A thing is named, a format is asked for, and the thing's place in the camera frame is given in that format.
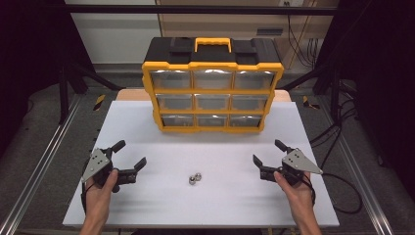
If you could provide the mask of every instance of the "hex nut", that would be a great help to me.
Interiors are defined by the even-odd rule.
[[[195,179],[196,179],[196,181],[201,181],[202,175],[200,173],[196,173],[195,174]]]
[[[195,176],[190,176],[189,177],[189,184],[190,185],[195,185],[195,183],[196,183],[196,178],[195,178]]]

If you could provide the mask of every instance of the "clear plastic drawer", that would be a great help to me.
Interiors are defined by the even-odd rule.
[[[193,72],[195,88],[198,89],[230,89],[232,71],[228,70],[195,70]]]
[[[227,115],[196,115],[198,126],[225,126]]]
[[[229,125],[242,127],[258,127],[262,116],[259,115],[231,115]]]
[[[230,95],[195,94],[196,109],[198,110],[227,110]]]
[[[274,79],[273,71],[238,71],[235,74],[235,89],[270,89]]]
[[[193,126],[193,115],[161,115],[164,126]]]
[[[190,72],[184,70],[150,71],[153,86],[156,89],[190,88]]]
[[[192,95],[156,94],[161,110],[191,110]]]
[[[249,111],[263,110],[267,99],[267,95],[233,95],[232,109]]]

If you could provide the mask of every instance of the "aluminum rail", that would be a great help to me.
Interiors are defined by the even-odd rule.
[[[314,7],[192,6],[192,5],[89,5],[46,4],[46,11],[110,14],[220,14],[220,15],[291,15],[335,16],[353,13],[351,9]]]
[[[55,131],[54,136],[48,144],[45,152],[39,160],[39,163],[36,166],[36,169],[33,171],[31,177],[28,179],[24,189],[21,192],[18,200],[13,206],[12,210],[9,212],[6,219],[3,221],[0,227],[0,235],[11,235],[14,234],[16,229],[21,222],[27,207],[29,206],[31,200],[33,199],[34,194],[36,193],[37,188],[40,185],[40,182],[43,179],[43,176],[46,173],[50,163],[55,157],[56,152],[58,151],[59,146],[61,145],[62,140],[64,139],[67,130],[73,120],[73,117],[76,114],[77,108],[82,99],[81,95],[75,95],[70,108],[69,115],[63,124],[60,124]]]

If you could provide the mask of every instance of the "human hand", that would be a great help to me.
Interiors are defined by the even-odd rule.
[[[305,172],[304,175],[310,178],[310,173]],[[275,181],[284,191],[290,204],[291,215],[294,222],[299,227],[301,235],[321,234],[320,228],[315,218],[313,204],[311,199],[311,190],[304,183],[298,183],[291,186],[282,174],[274,172]]]
[[[118,179],[118,170],[113,171],[102,188],[95,184],[91,177],[86,182],[86,215],[79,234],[101,234],[102,228],[110,214],[110,200],[112,190]]]

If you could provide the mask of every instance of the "white table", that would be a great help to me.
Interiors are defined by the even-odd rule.
[[[121,185],[112,195],[107,226],[157,228],[287,227],[295,225],[284,192],[275,183],[259,179],[253,154],[265,165],[280,166],[285,153],[274,146],[280,139],[300,148],[315,162],[293,102],[274,102],[257,134],[160,132],[149,101],[113,101],[95,148],[119,140],[126,146],[113,155],[114,166],[133,168],[143,157],[147,165],[137,183]],[[202,180],[190,185],[189,176]],[[338,226],[320,175],[311,175],[317,199],[314,206],[321,227]],[[80,227],[84,211],[80,183],[63,224]]]

